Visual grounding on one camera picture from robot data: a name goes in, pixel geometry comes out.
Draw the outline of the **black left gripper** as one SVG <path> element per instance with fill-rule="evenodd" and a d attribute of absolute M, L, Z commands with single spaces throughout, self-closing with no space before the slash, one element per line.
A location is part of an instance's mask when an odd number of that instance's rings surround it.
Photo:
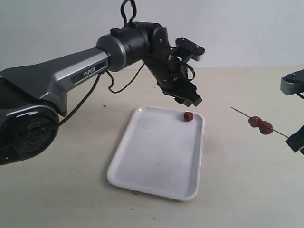
<path fill-rule="evenodd" d="M 194 69 L 175 56 L 170 45 L 152 45 L 144 63 L 156 79 L 164 95 L 184 106 L 198 106 L 202 98 L 197 94 L 196 86 L 191 82 L 195 77 Z"/>

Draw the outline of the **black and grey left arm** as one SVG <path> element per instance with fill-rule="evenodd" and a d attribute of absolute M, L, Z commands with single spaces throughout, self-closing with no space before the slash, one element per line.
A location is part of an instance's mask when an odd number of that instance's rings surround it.
<path fill-rule="evenodd" d="M 101 36 L 95 47 L 0 73 L 0 163 L 20 162 L 42 153 L 59 127 L 73 113 L 67 94 L 102 74 L 111 74 L 142 61 L 163 94 L 185 106 L 202 101 L 188 61 L 198 61 L 203 47 L 186 38 L 169 44 L 167 29 L 158 23 L 128 22 Z"/>

